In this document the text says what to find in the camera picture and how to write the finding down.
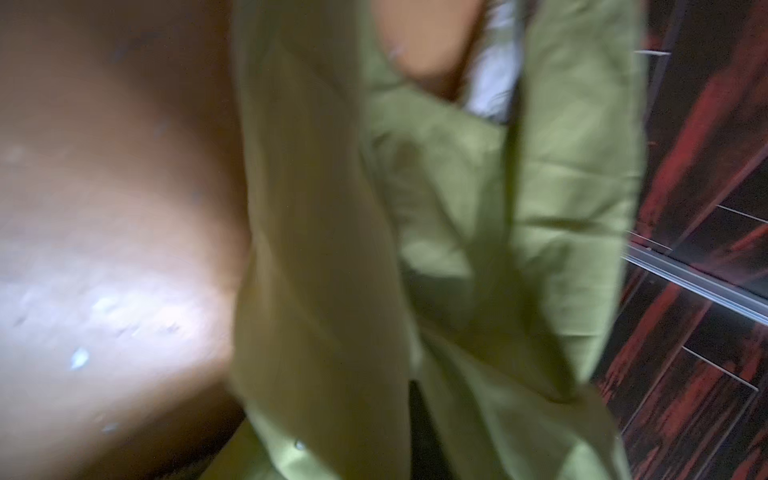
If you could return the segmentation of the green Snoopy zip jacket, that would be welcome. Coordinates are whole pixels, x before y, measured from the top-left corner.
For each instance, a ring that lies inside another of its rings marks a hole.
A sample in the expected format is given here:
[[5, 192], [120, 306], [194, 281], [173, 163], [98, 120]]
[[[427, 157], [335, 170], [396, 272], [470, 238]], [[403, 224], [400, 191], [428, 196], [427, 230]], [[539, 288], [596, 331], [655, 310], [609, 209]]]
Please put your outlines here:
[[236, 1], [249, 258], [207, 479], [627, 479], [591, 378], [639, 1]]

